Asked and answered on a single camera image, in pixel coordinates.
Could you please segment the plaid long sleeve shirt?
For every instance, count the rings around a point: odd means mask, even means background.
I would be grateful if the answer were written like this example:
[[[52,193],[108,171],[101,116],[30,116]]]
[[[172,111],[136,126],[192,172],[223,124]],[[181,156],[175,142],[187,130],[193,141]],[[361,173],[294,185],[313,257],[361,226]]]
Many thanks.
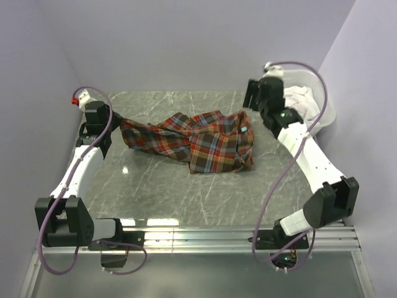
[[[123,119],[125,144],[150,155],[187,163],[190,173],[226,173],[251,170],[254,130],[245,111],[220,111],[188,117],[176,113],[159,124]]]

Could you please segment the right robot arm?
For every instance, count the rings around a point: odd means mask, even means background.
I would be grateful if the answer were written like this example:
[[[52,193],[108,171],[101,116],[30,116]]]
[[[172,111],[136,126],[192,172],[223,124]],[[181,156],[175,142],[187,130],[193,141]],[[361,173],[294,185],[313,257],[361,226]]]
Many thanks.
[[[312,192],[300,210],[275,221],[271,244],[290,247],[299,234],[350,217],[359,183],[328,160],[298,111],[286,106],[283,81],[276,77],[249,80],[243,106],[260,113],[265,127],[293,156]]]

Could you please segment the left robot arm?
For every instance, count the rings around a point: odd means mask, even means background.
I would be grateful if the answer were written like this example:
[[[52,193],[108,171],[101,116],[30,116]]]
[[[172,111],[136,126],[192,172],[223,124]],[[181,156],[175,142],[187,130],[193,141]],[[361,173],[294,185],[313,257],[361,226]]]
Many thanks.
[[[86,118],[79,130],[71,164],[49,197],[35,203],[40,241],[45,247],[88,246],[103,240],[111,250],[121,248],[125,234],[116,219],[93,219],[84,205],[92,179],[112,144],[111,133],[120,116],[108,104],[92,98],[78,100]]]

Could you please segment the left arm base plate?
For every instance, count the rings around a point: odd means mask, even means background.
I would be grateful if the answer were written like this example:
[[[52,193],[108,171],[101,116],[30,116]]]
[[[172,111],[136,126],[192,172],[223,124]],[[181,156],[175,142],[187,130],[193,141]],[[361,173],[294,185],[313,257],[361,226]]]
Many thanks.
[[[136,245],[139,247],[143,247],[145,240],[145,232],[144,231],[126,231],[121,234],[120,238],[112,237],[110,239],[105,240],[96,240],[92,242],[87,249],[89,251],[122,251],[131,248],[129,246],[124,246],[124,244]]]

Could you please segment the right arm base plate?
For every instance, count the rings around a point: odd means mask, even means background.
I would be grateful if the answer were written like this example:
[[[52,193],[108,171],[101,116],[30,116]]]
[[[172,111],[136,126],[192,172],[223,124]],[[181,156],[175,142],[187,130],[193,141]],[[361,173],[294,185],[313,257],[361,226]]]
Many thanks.
[[[273,230],[259,230],[257,233],[256,239],[256,249],[257,250],[279,250],[284,247],[286,244],[291,242],[293,239],[298,237],[300,234],[296,234],[294,236],[287,236],[284,234],[283,230],[278,231],[277,229]],[[307,233],[303,233],[303,236],[298,239],[296,242],[291,244],[288,249],[296,248],[296,249],[308,249],[308,236]]]

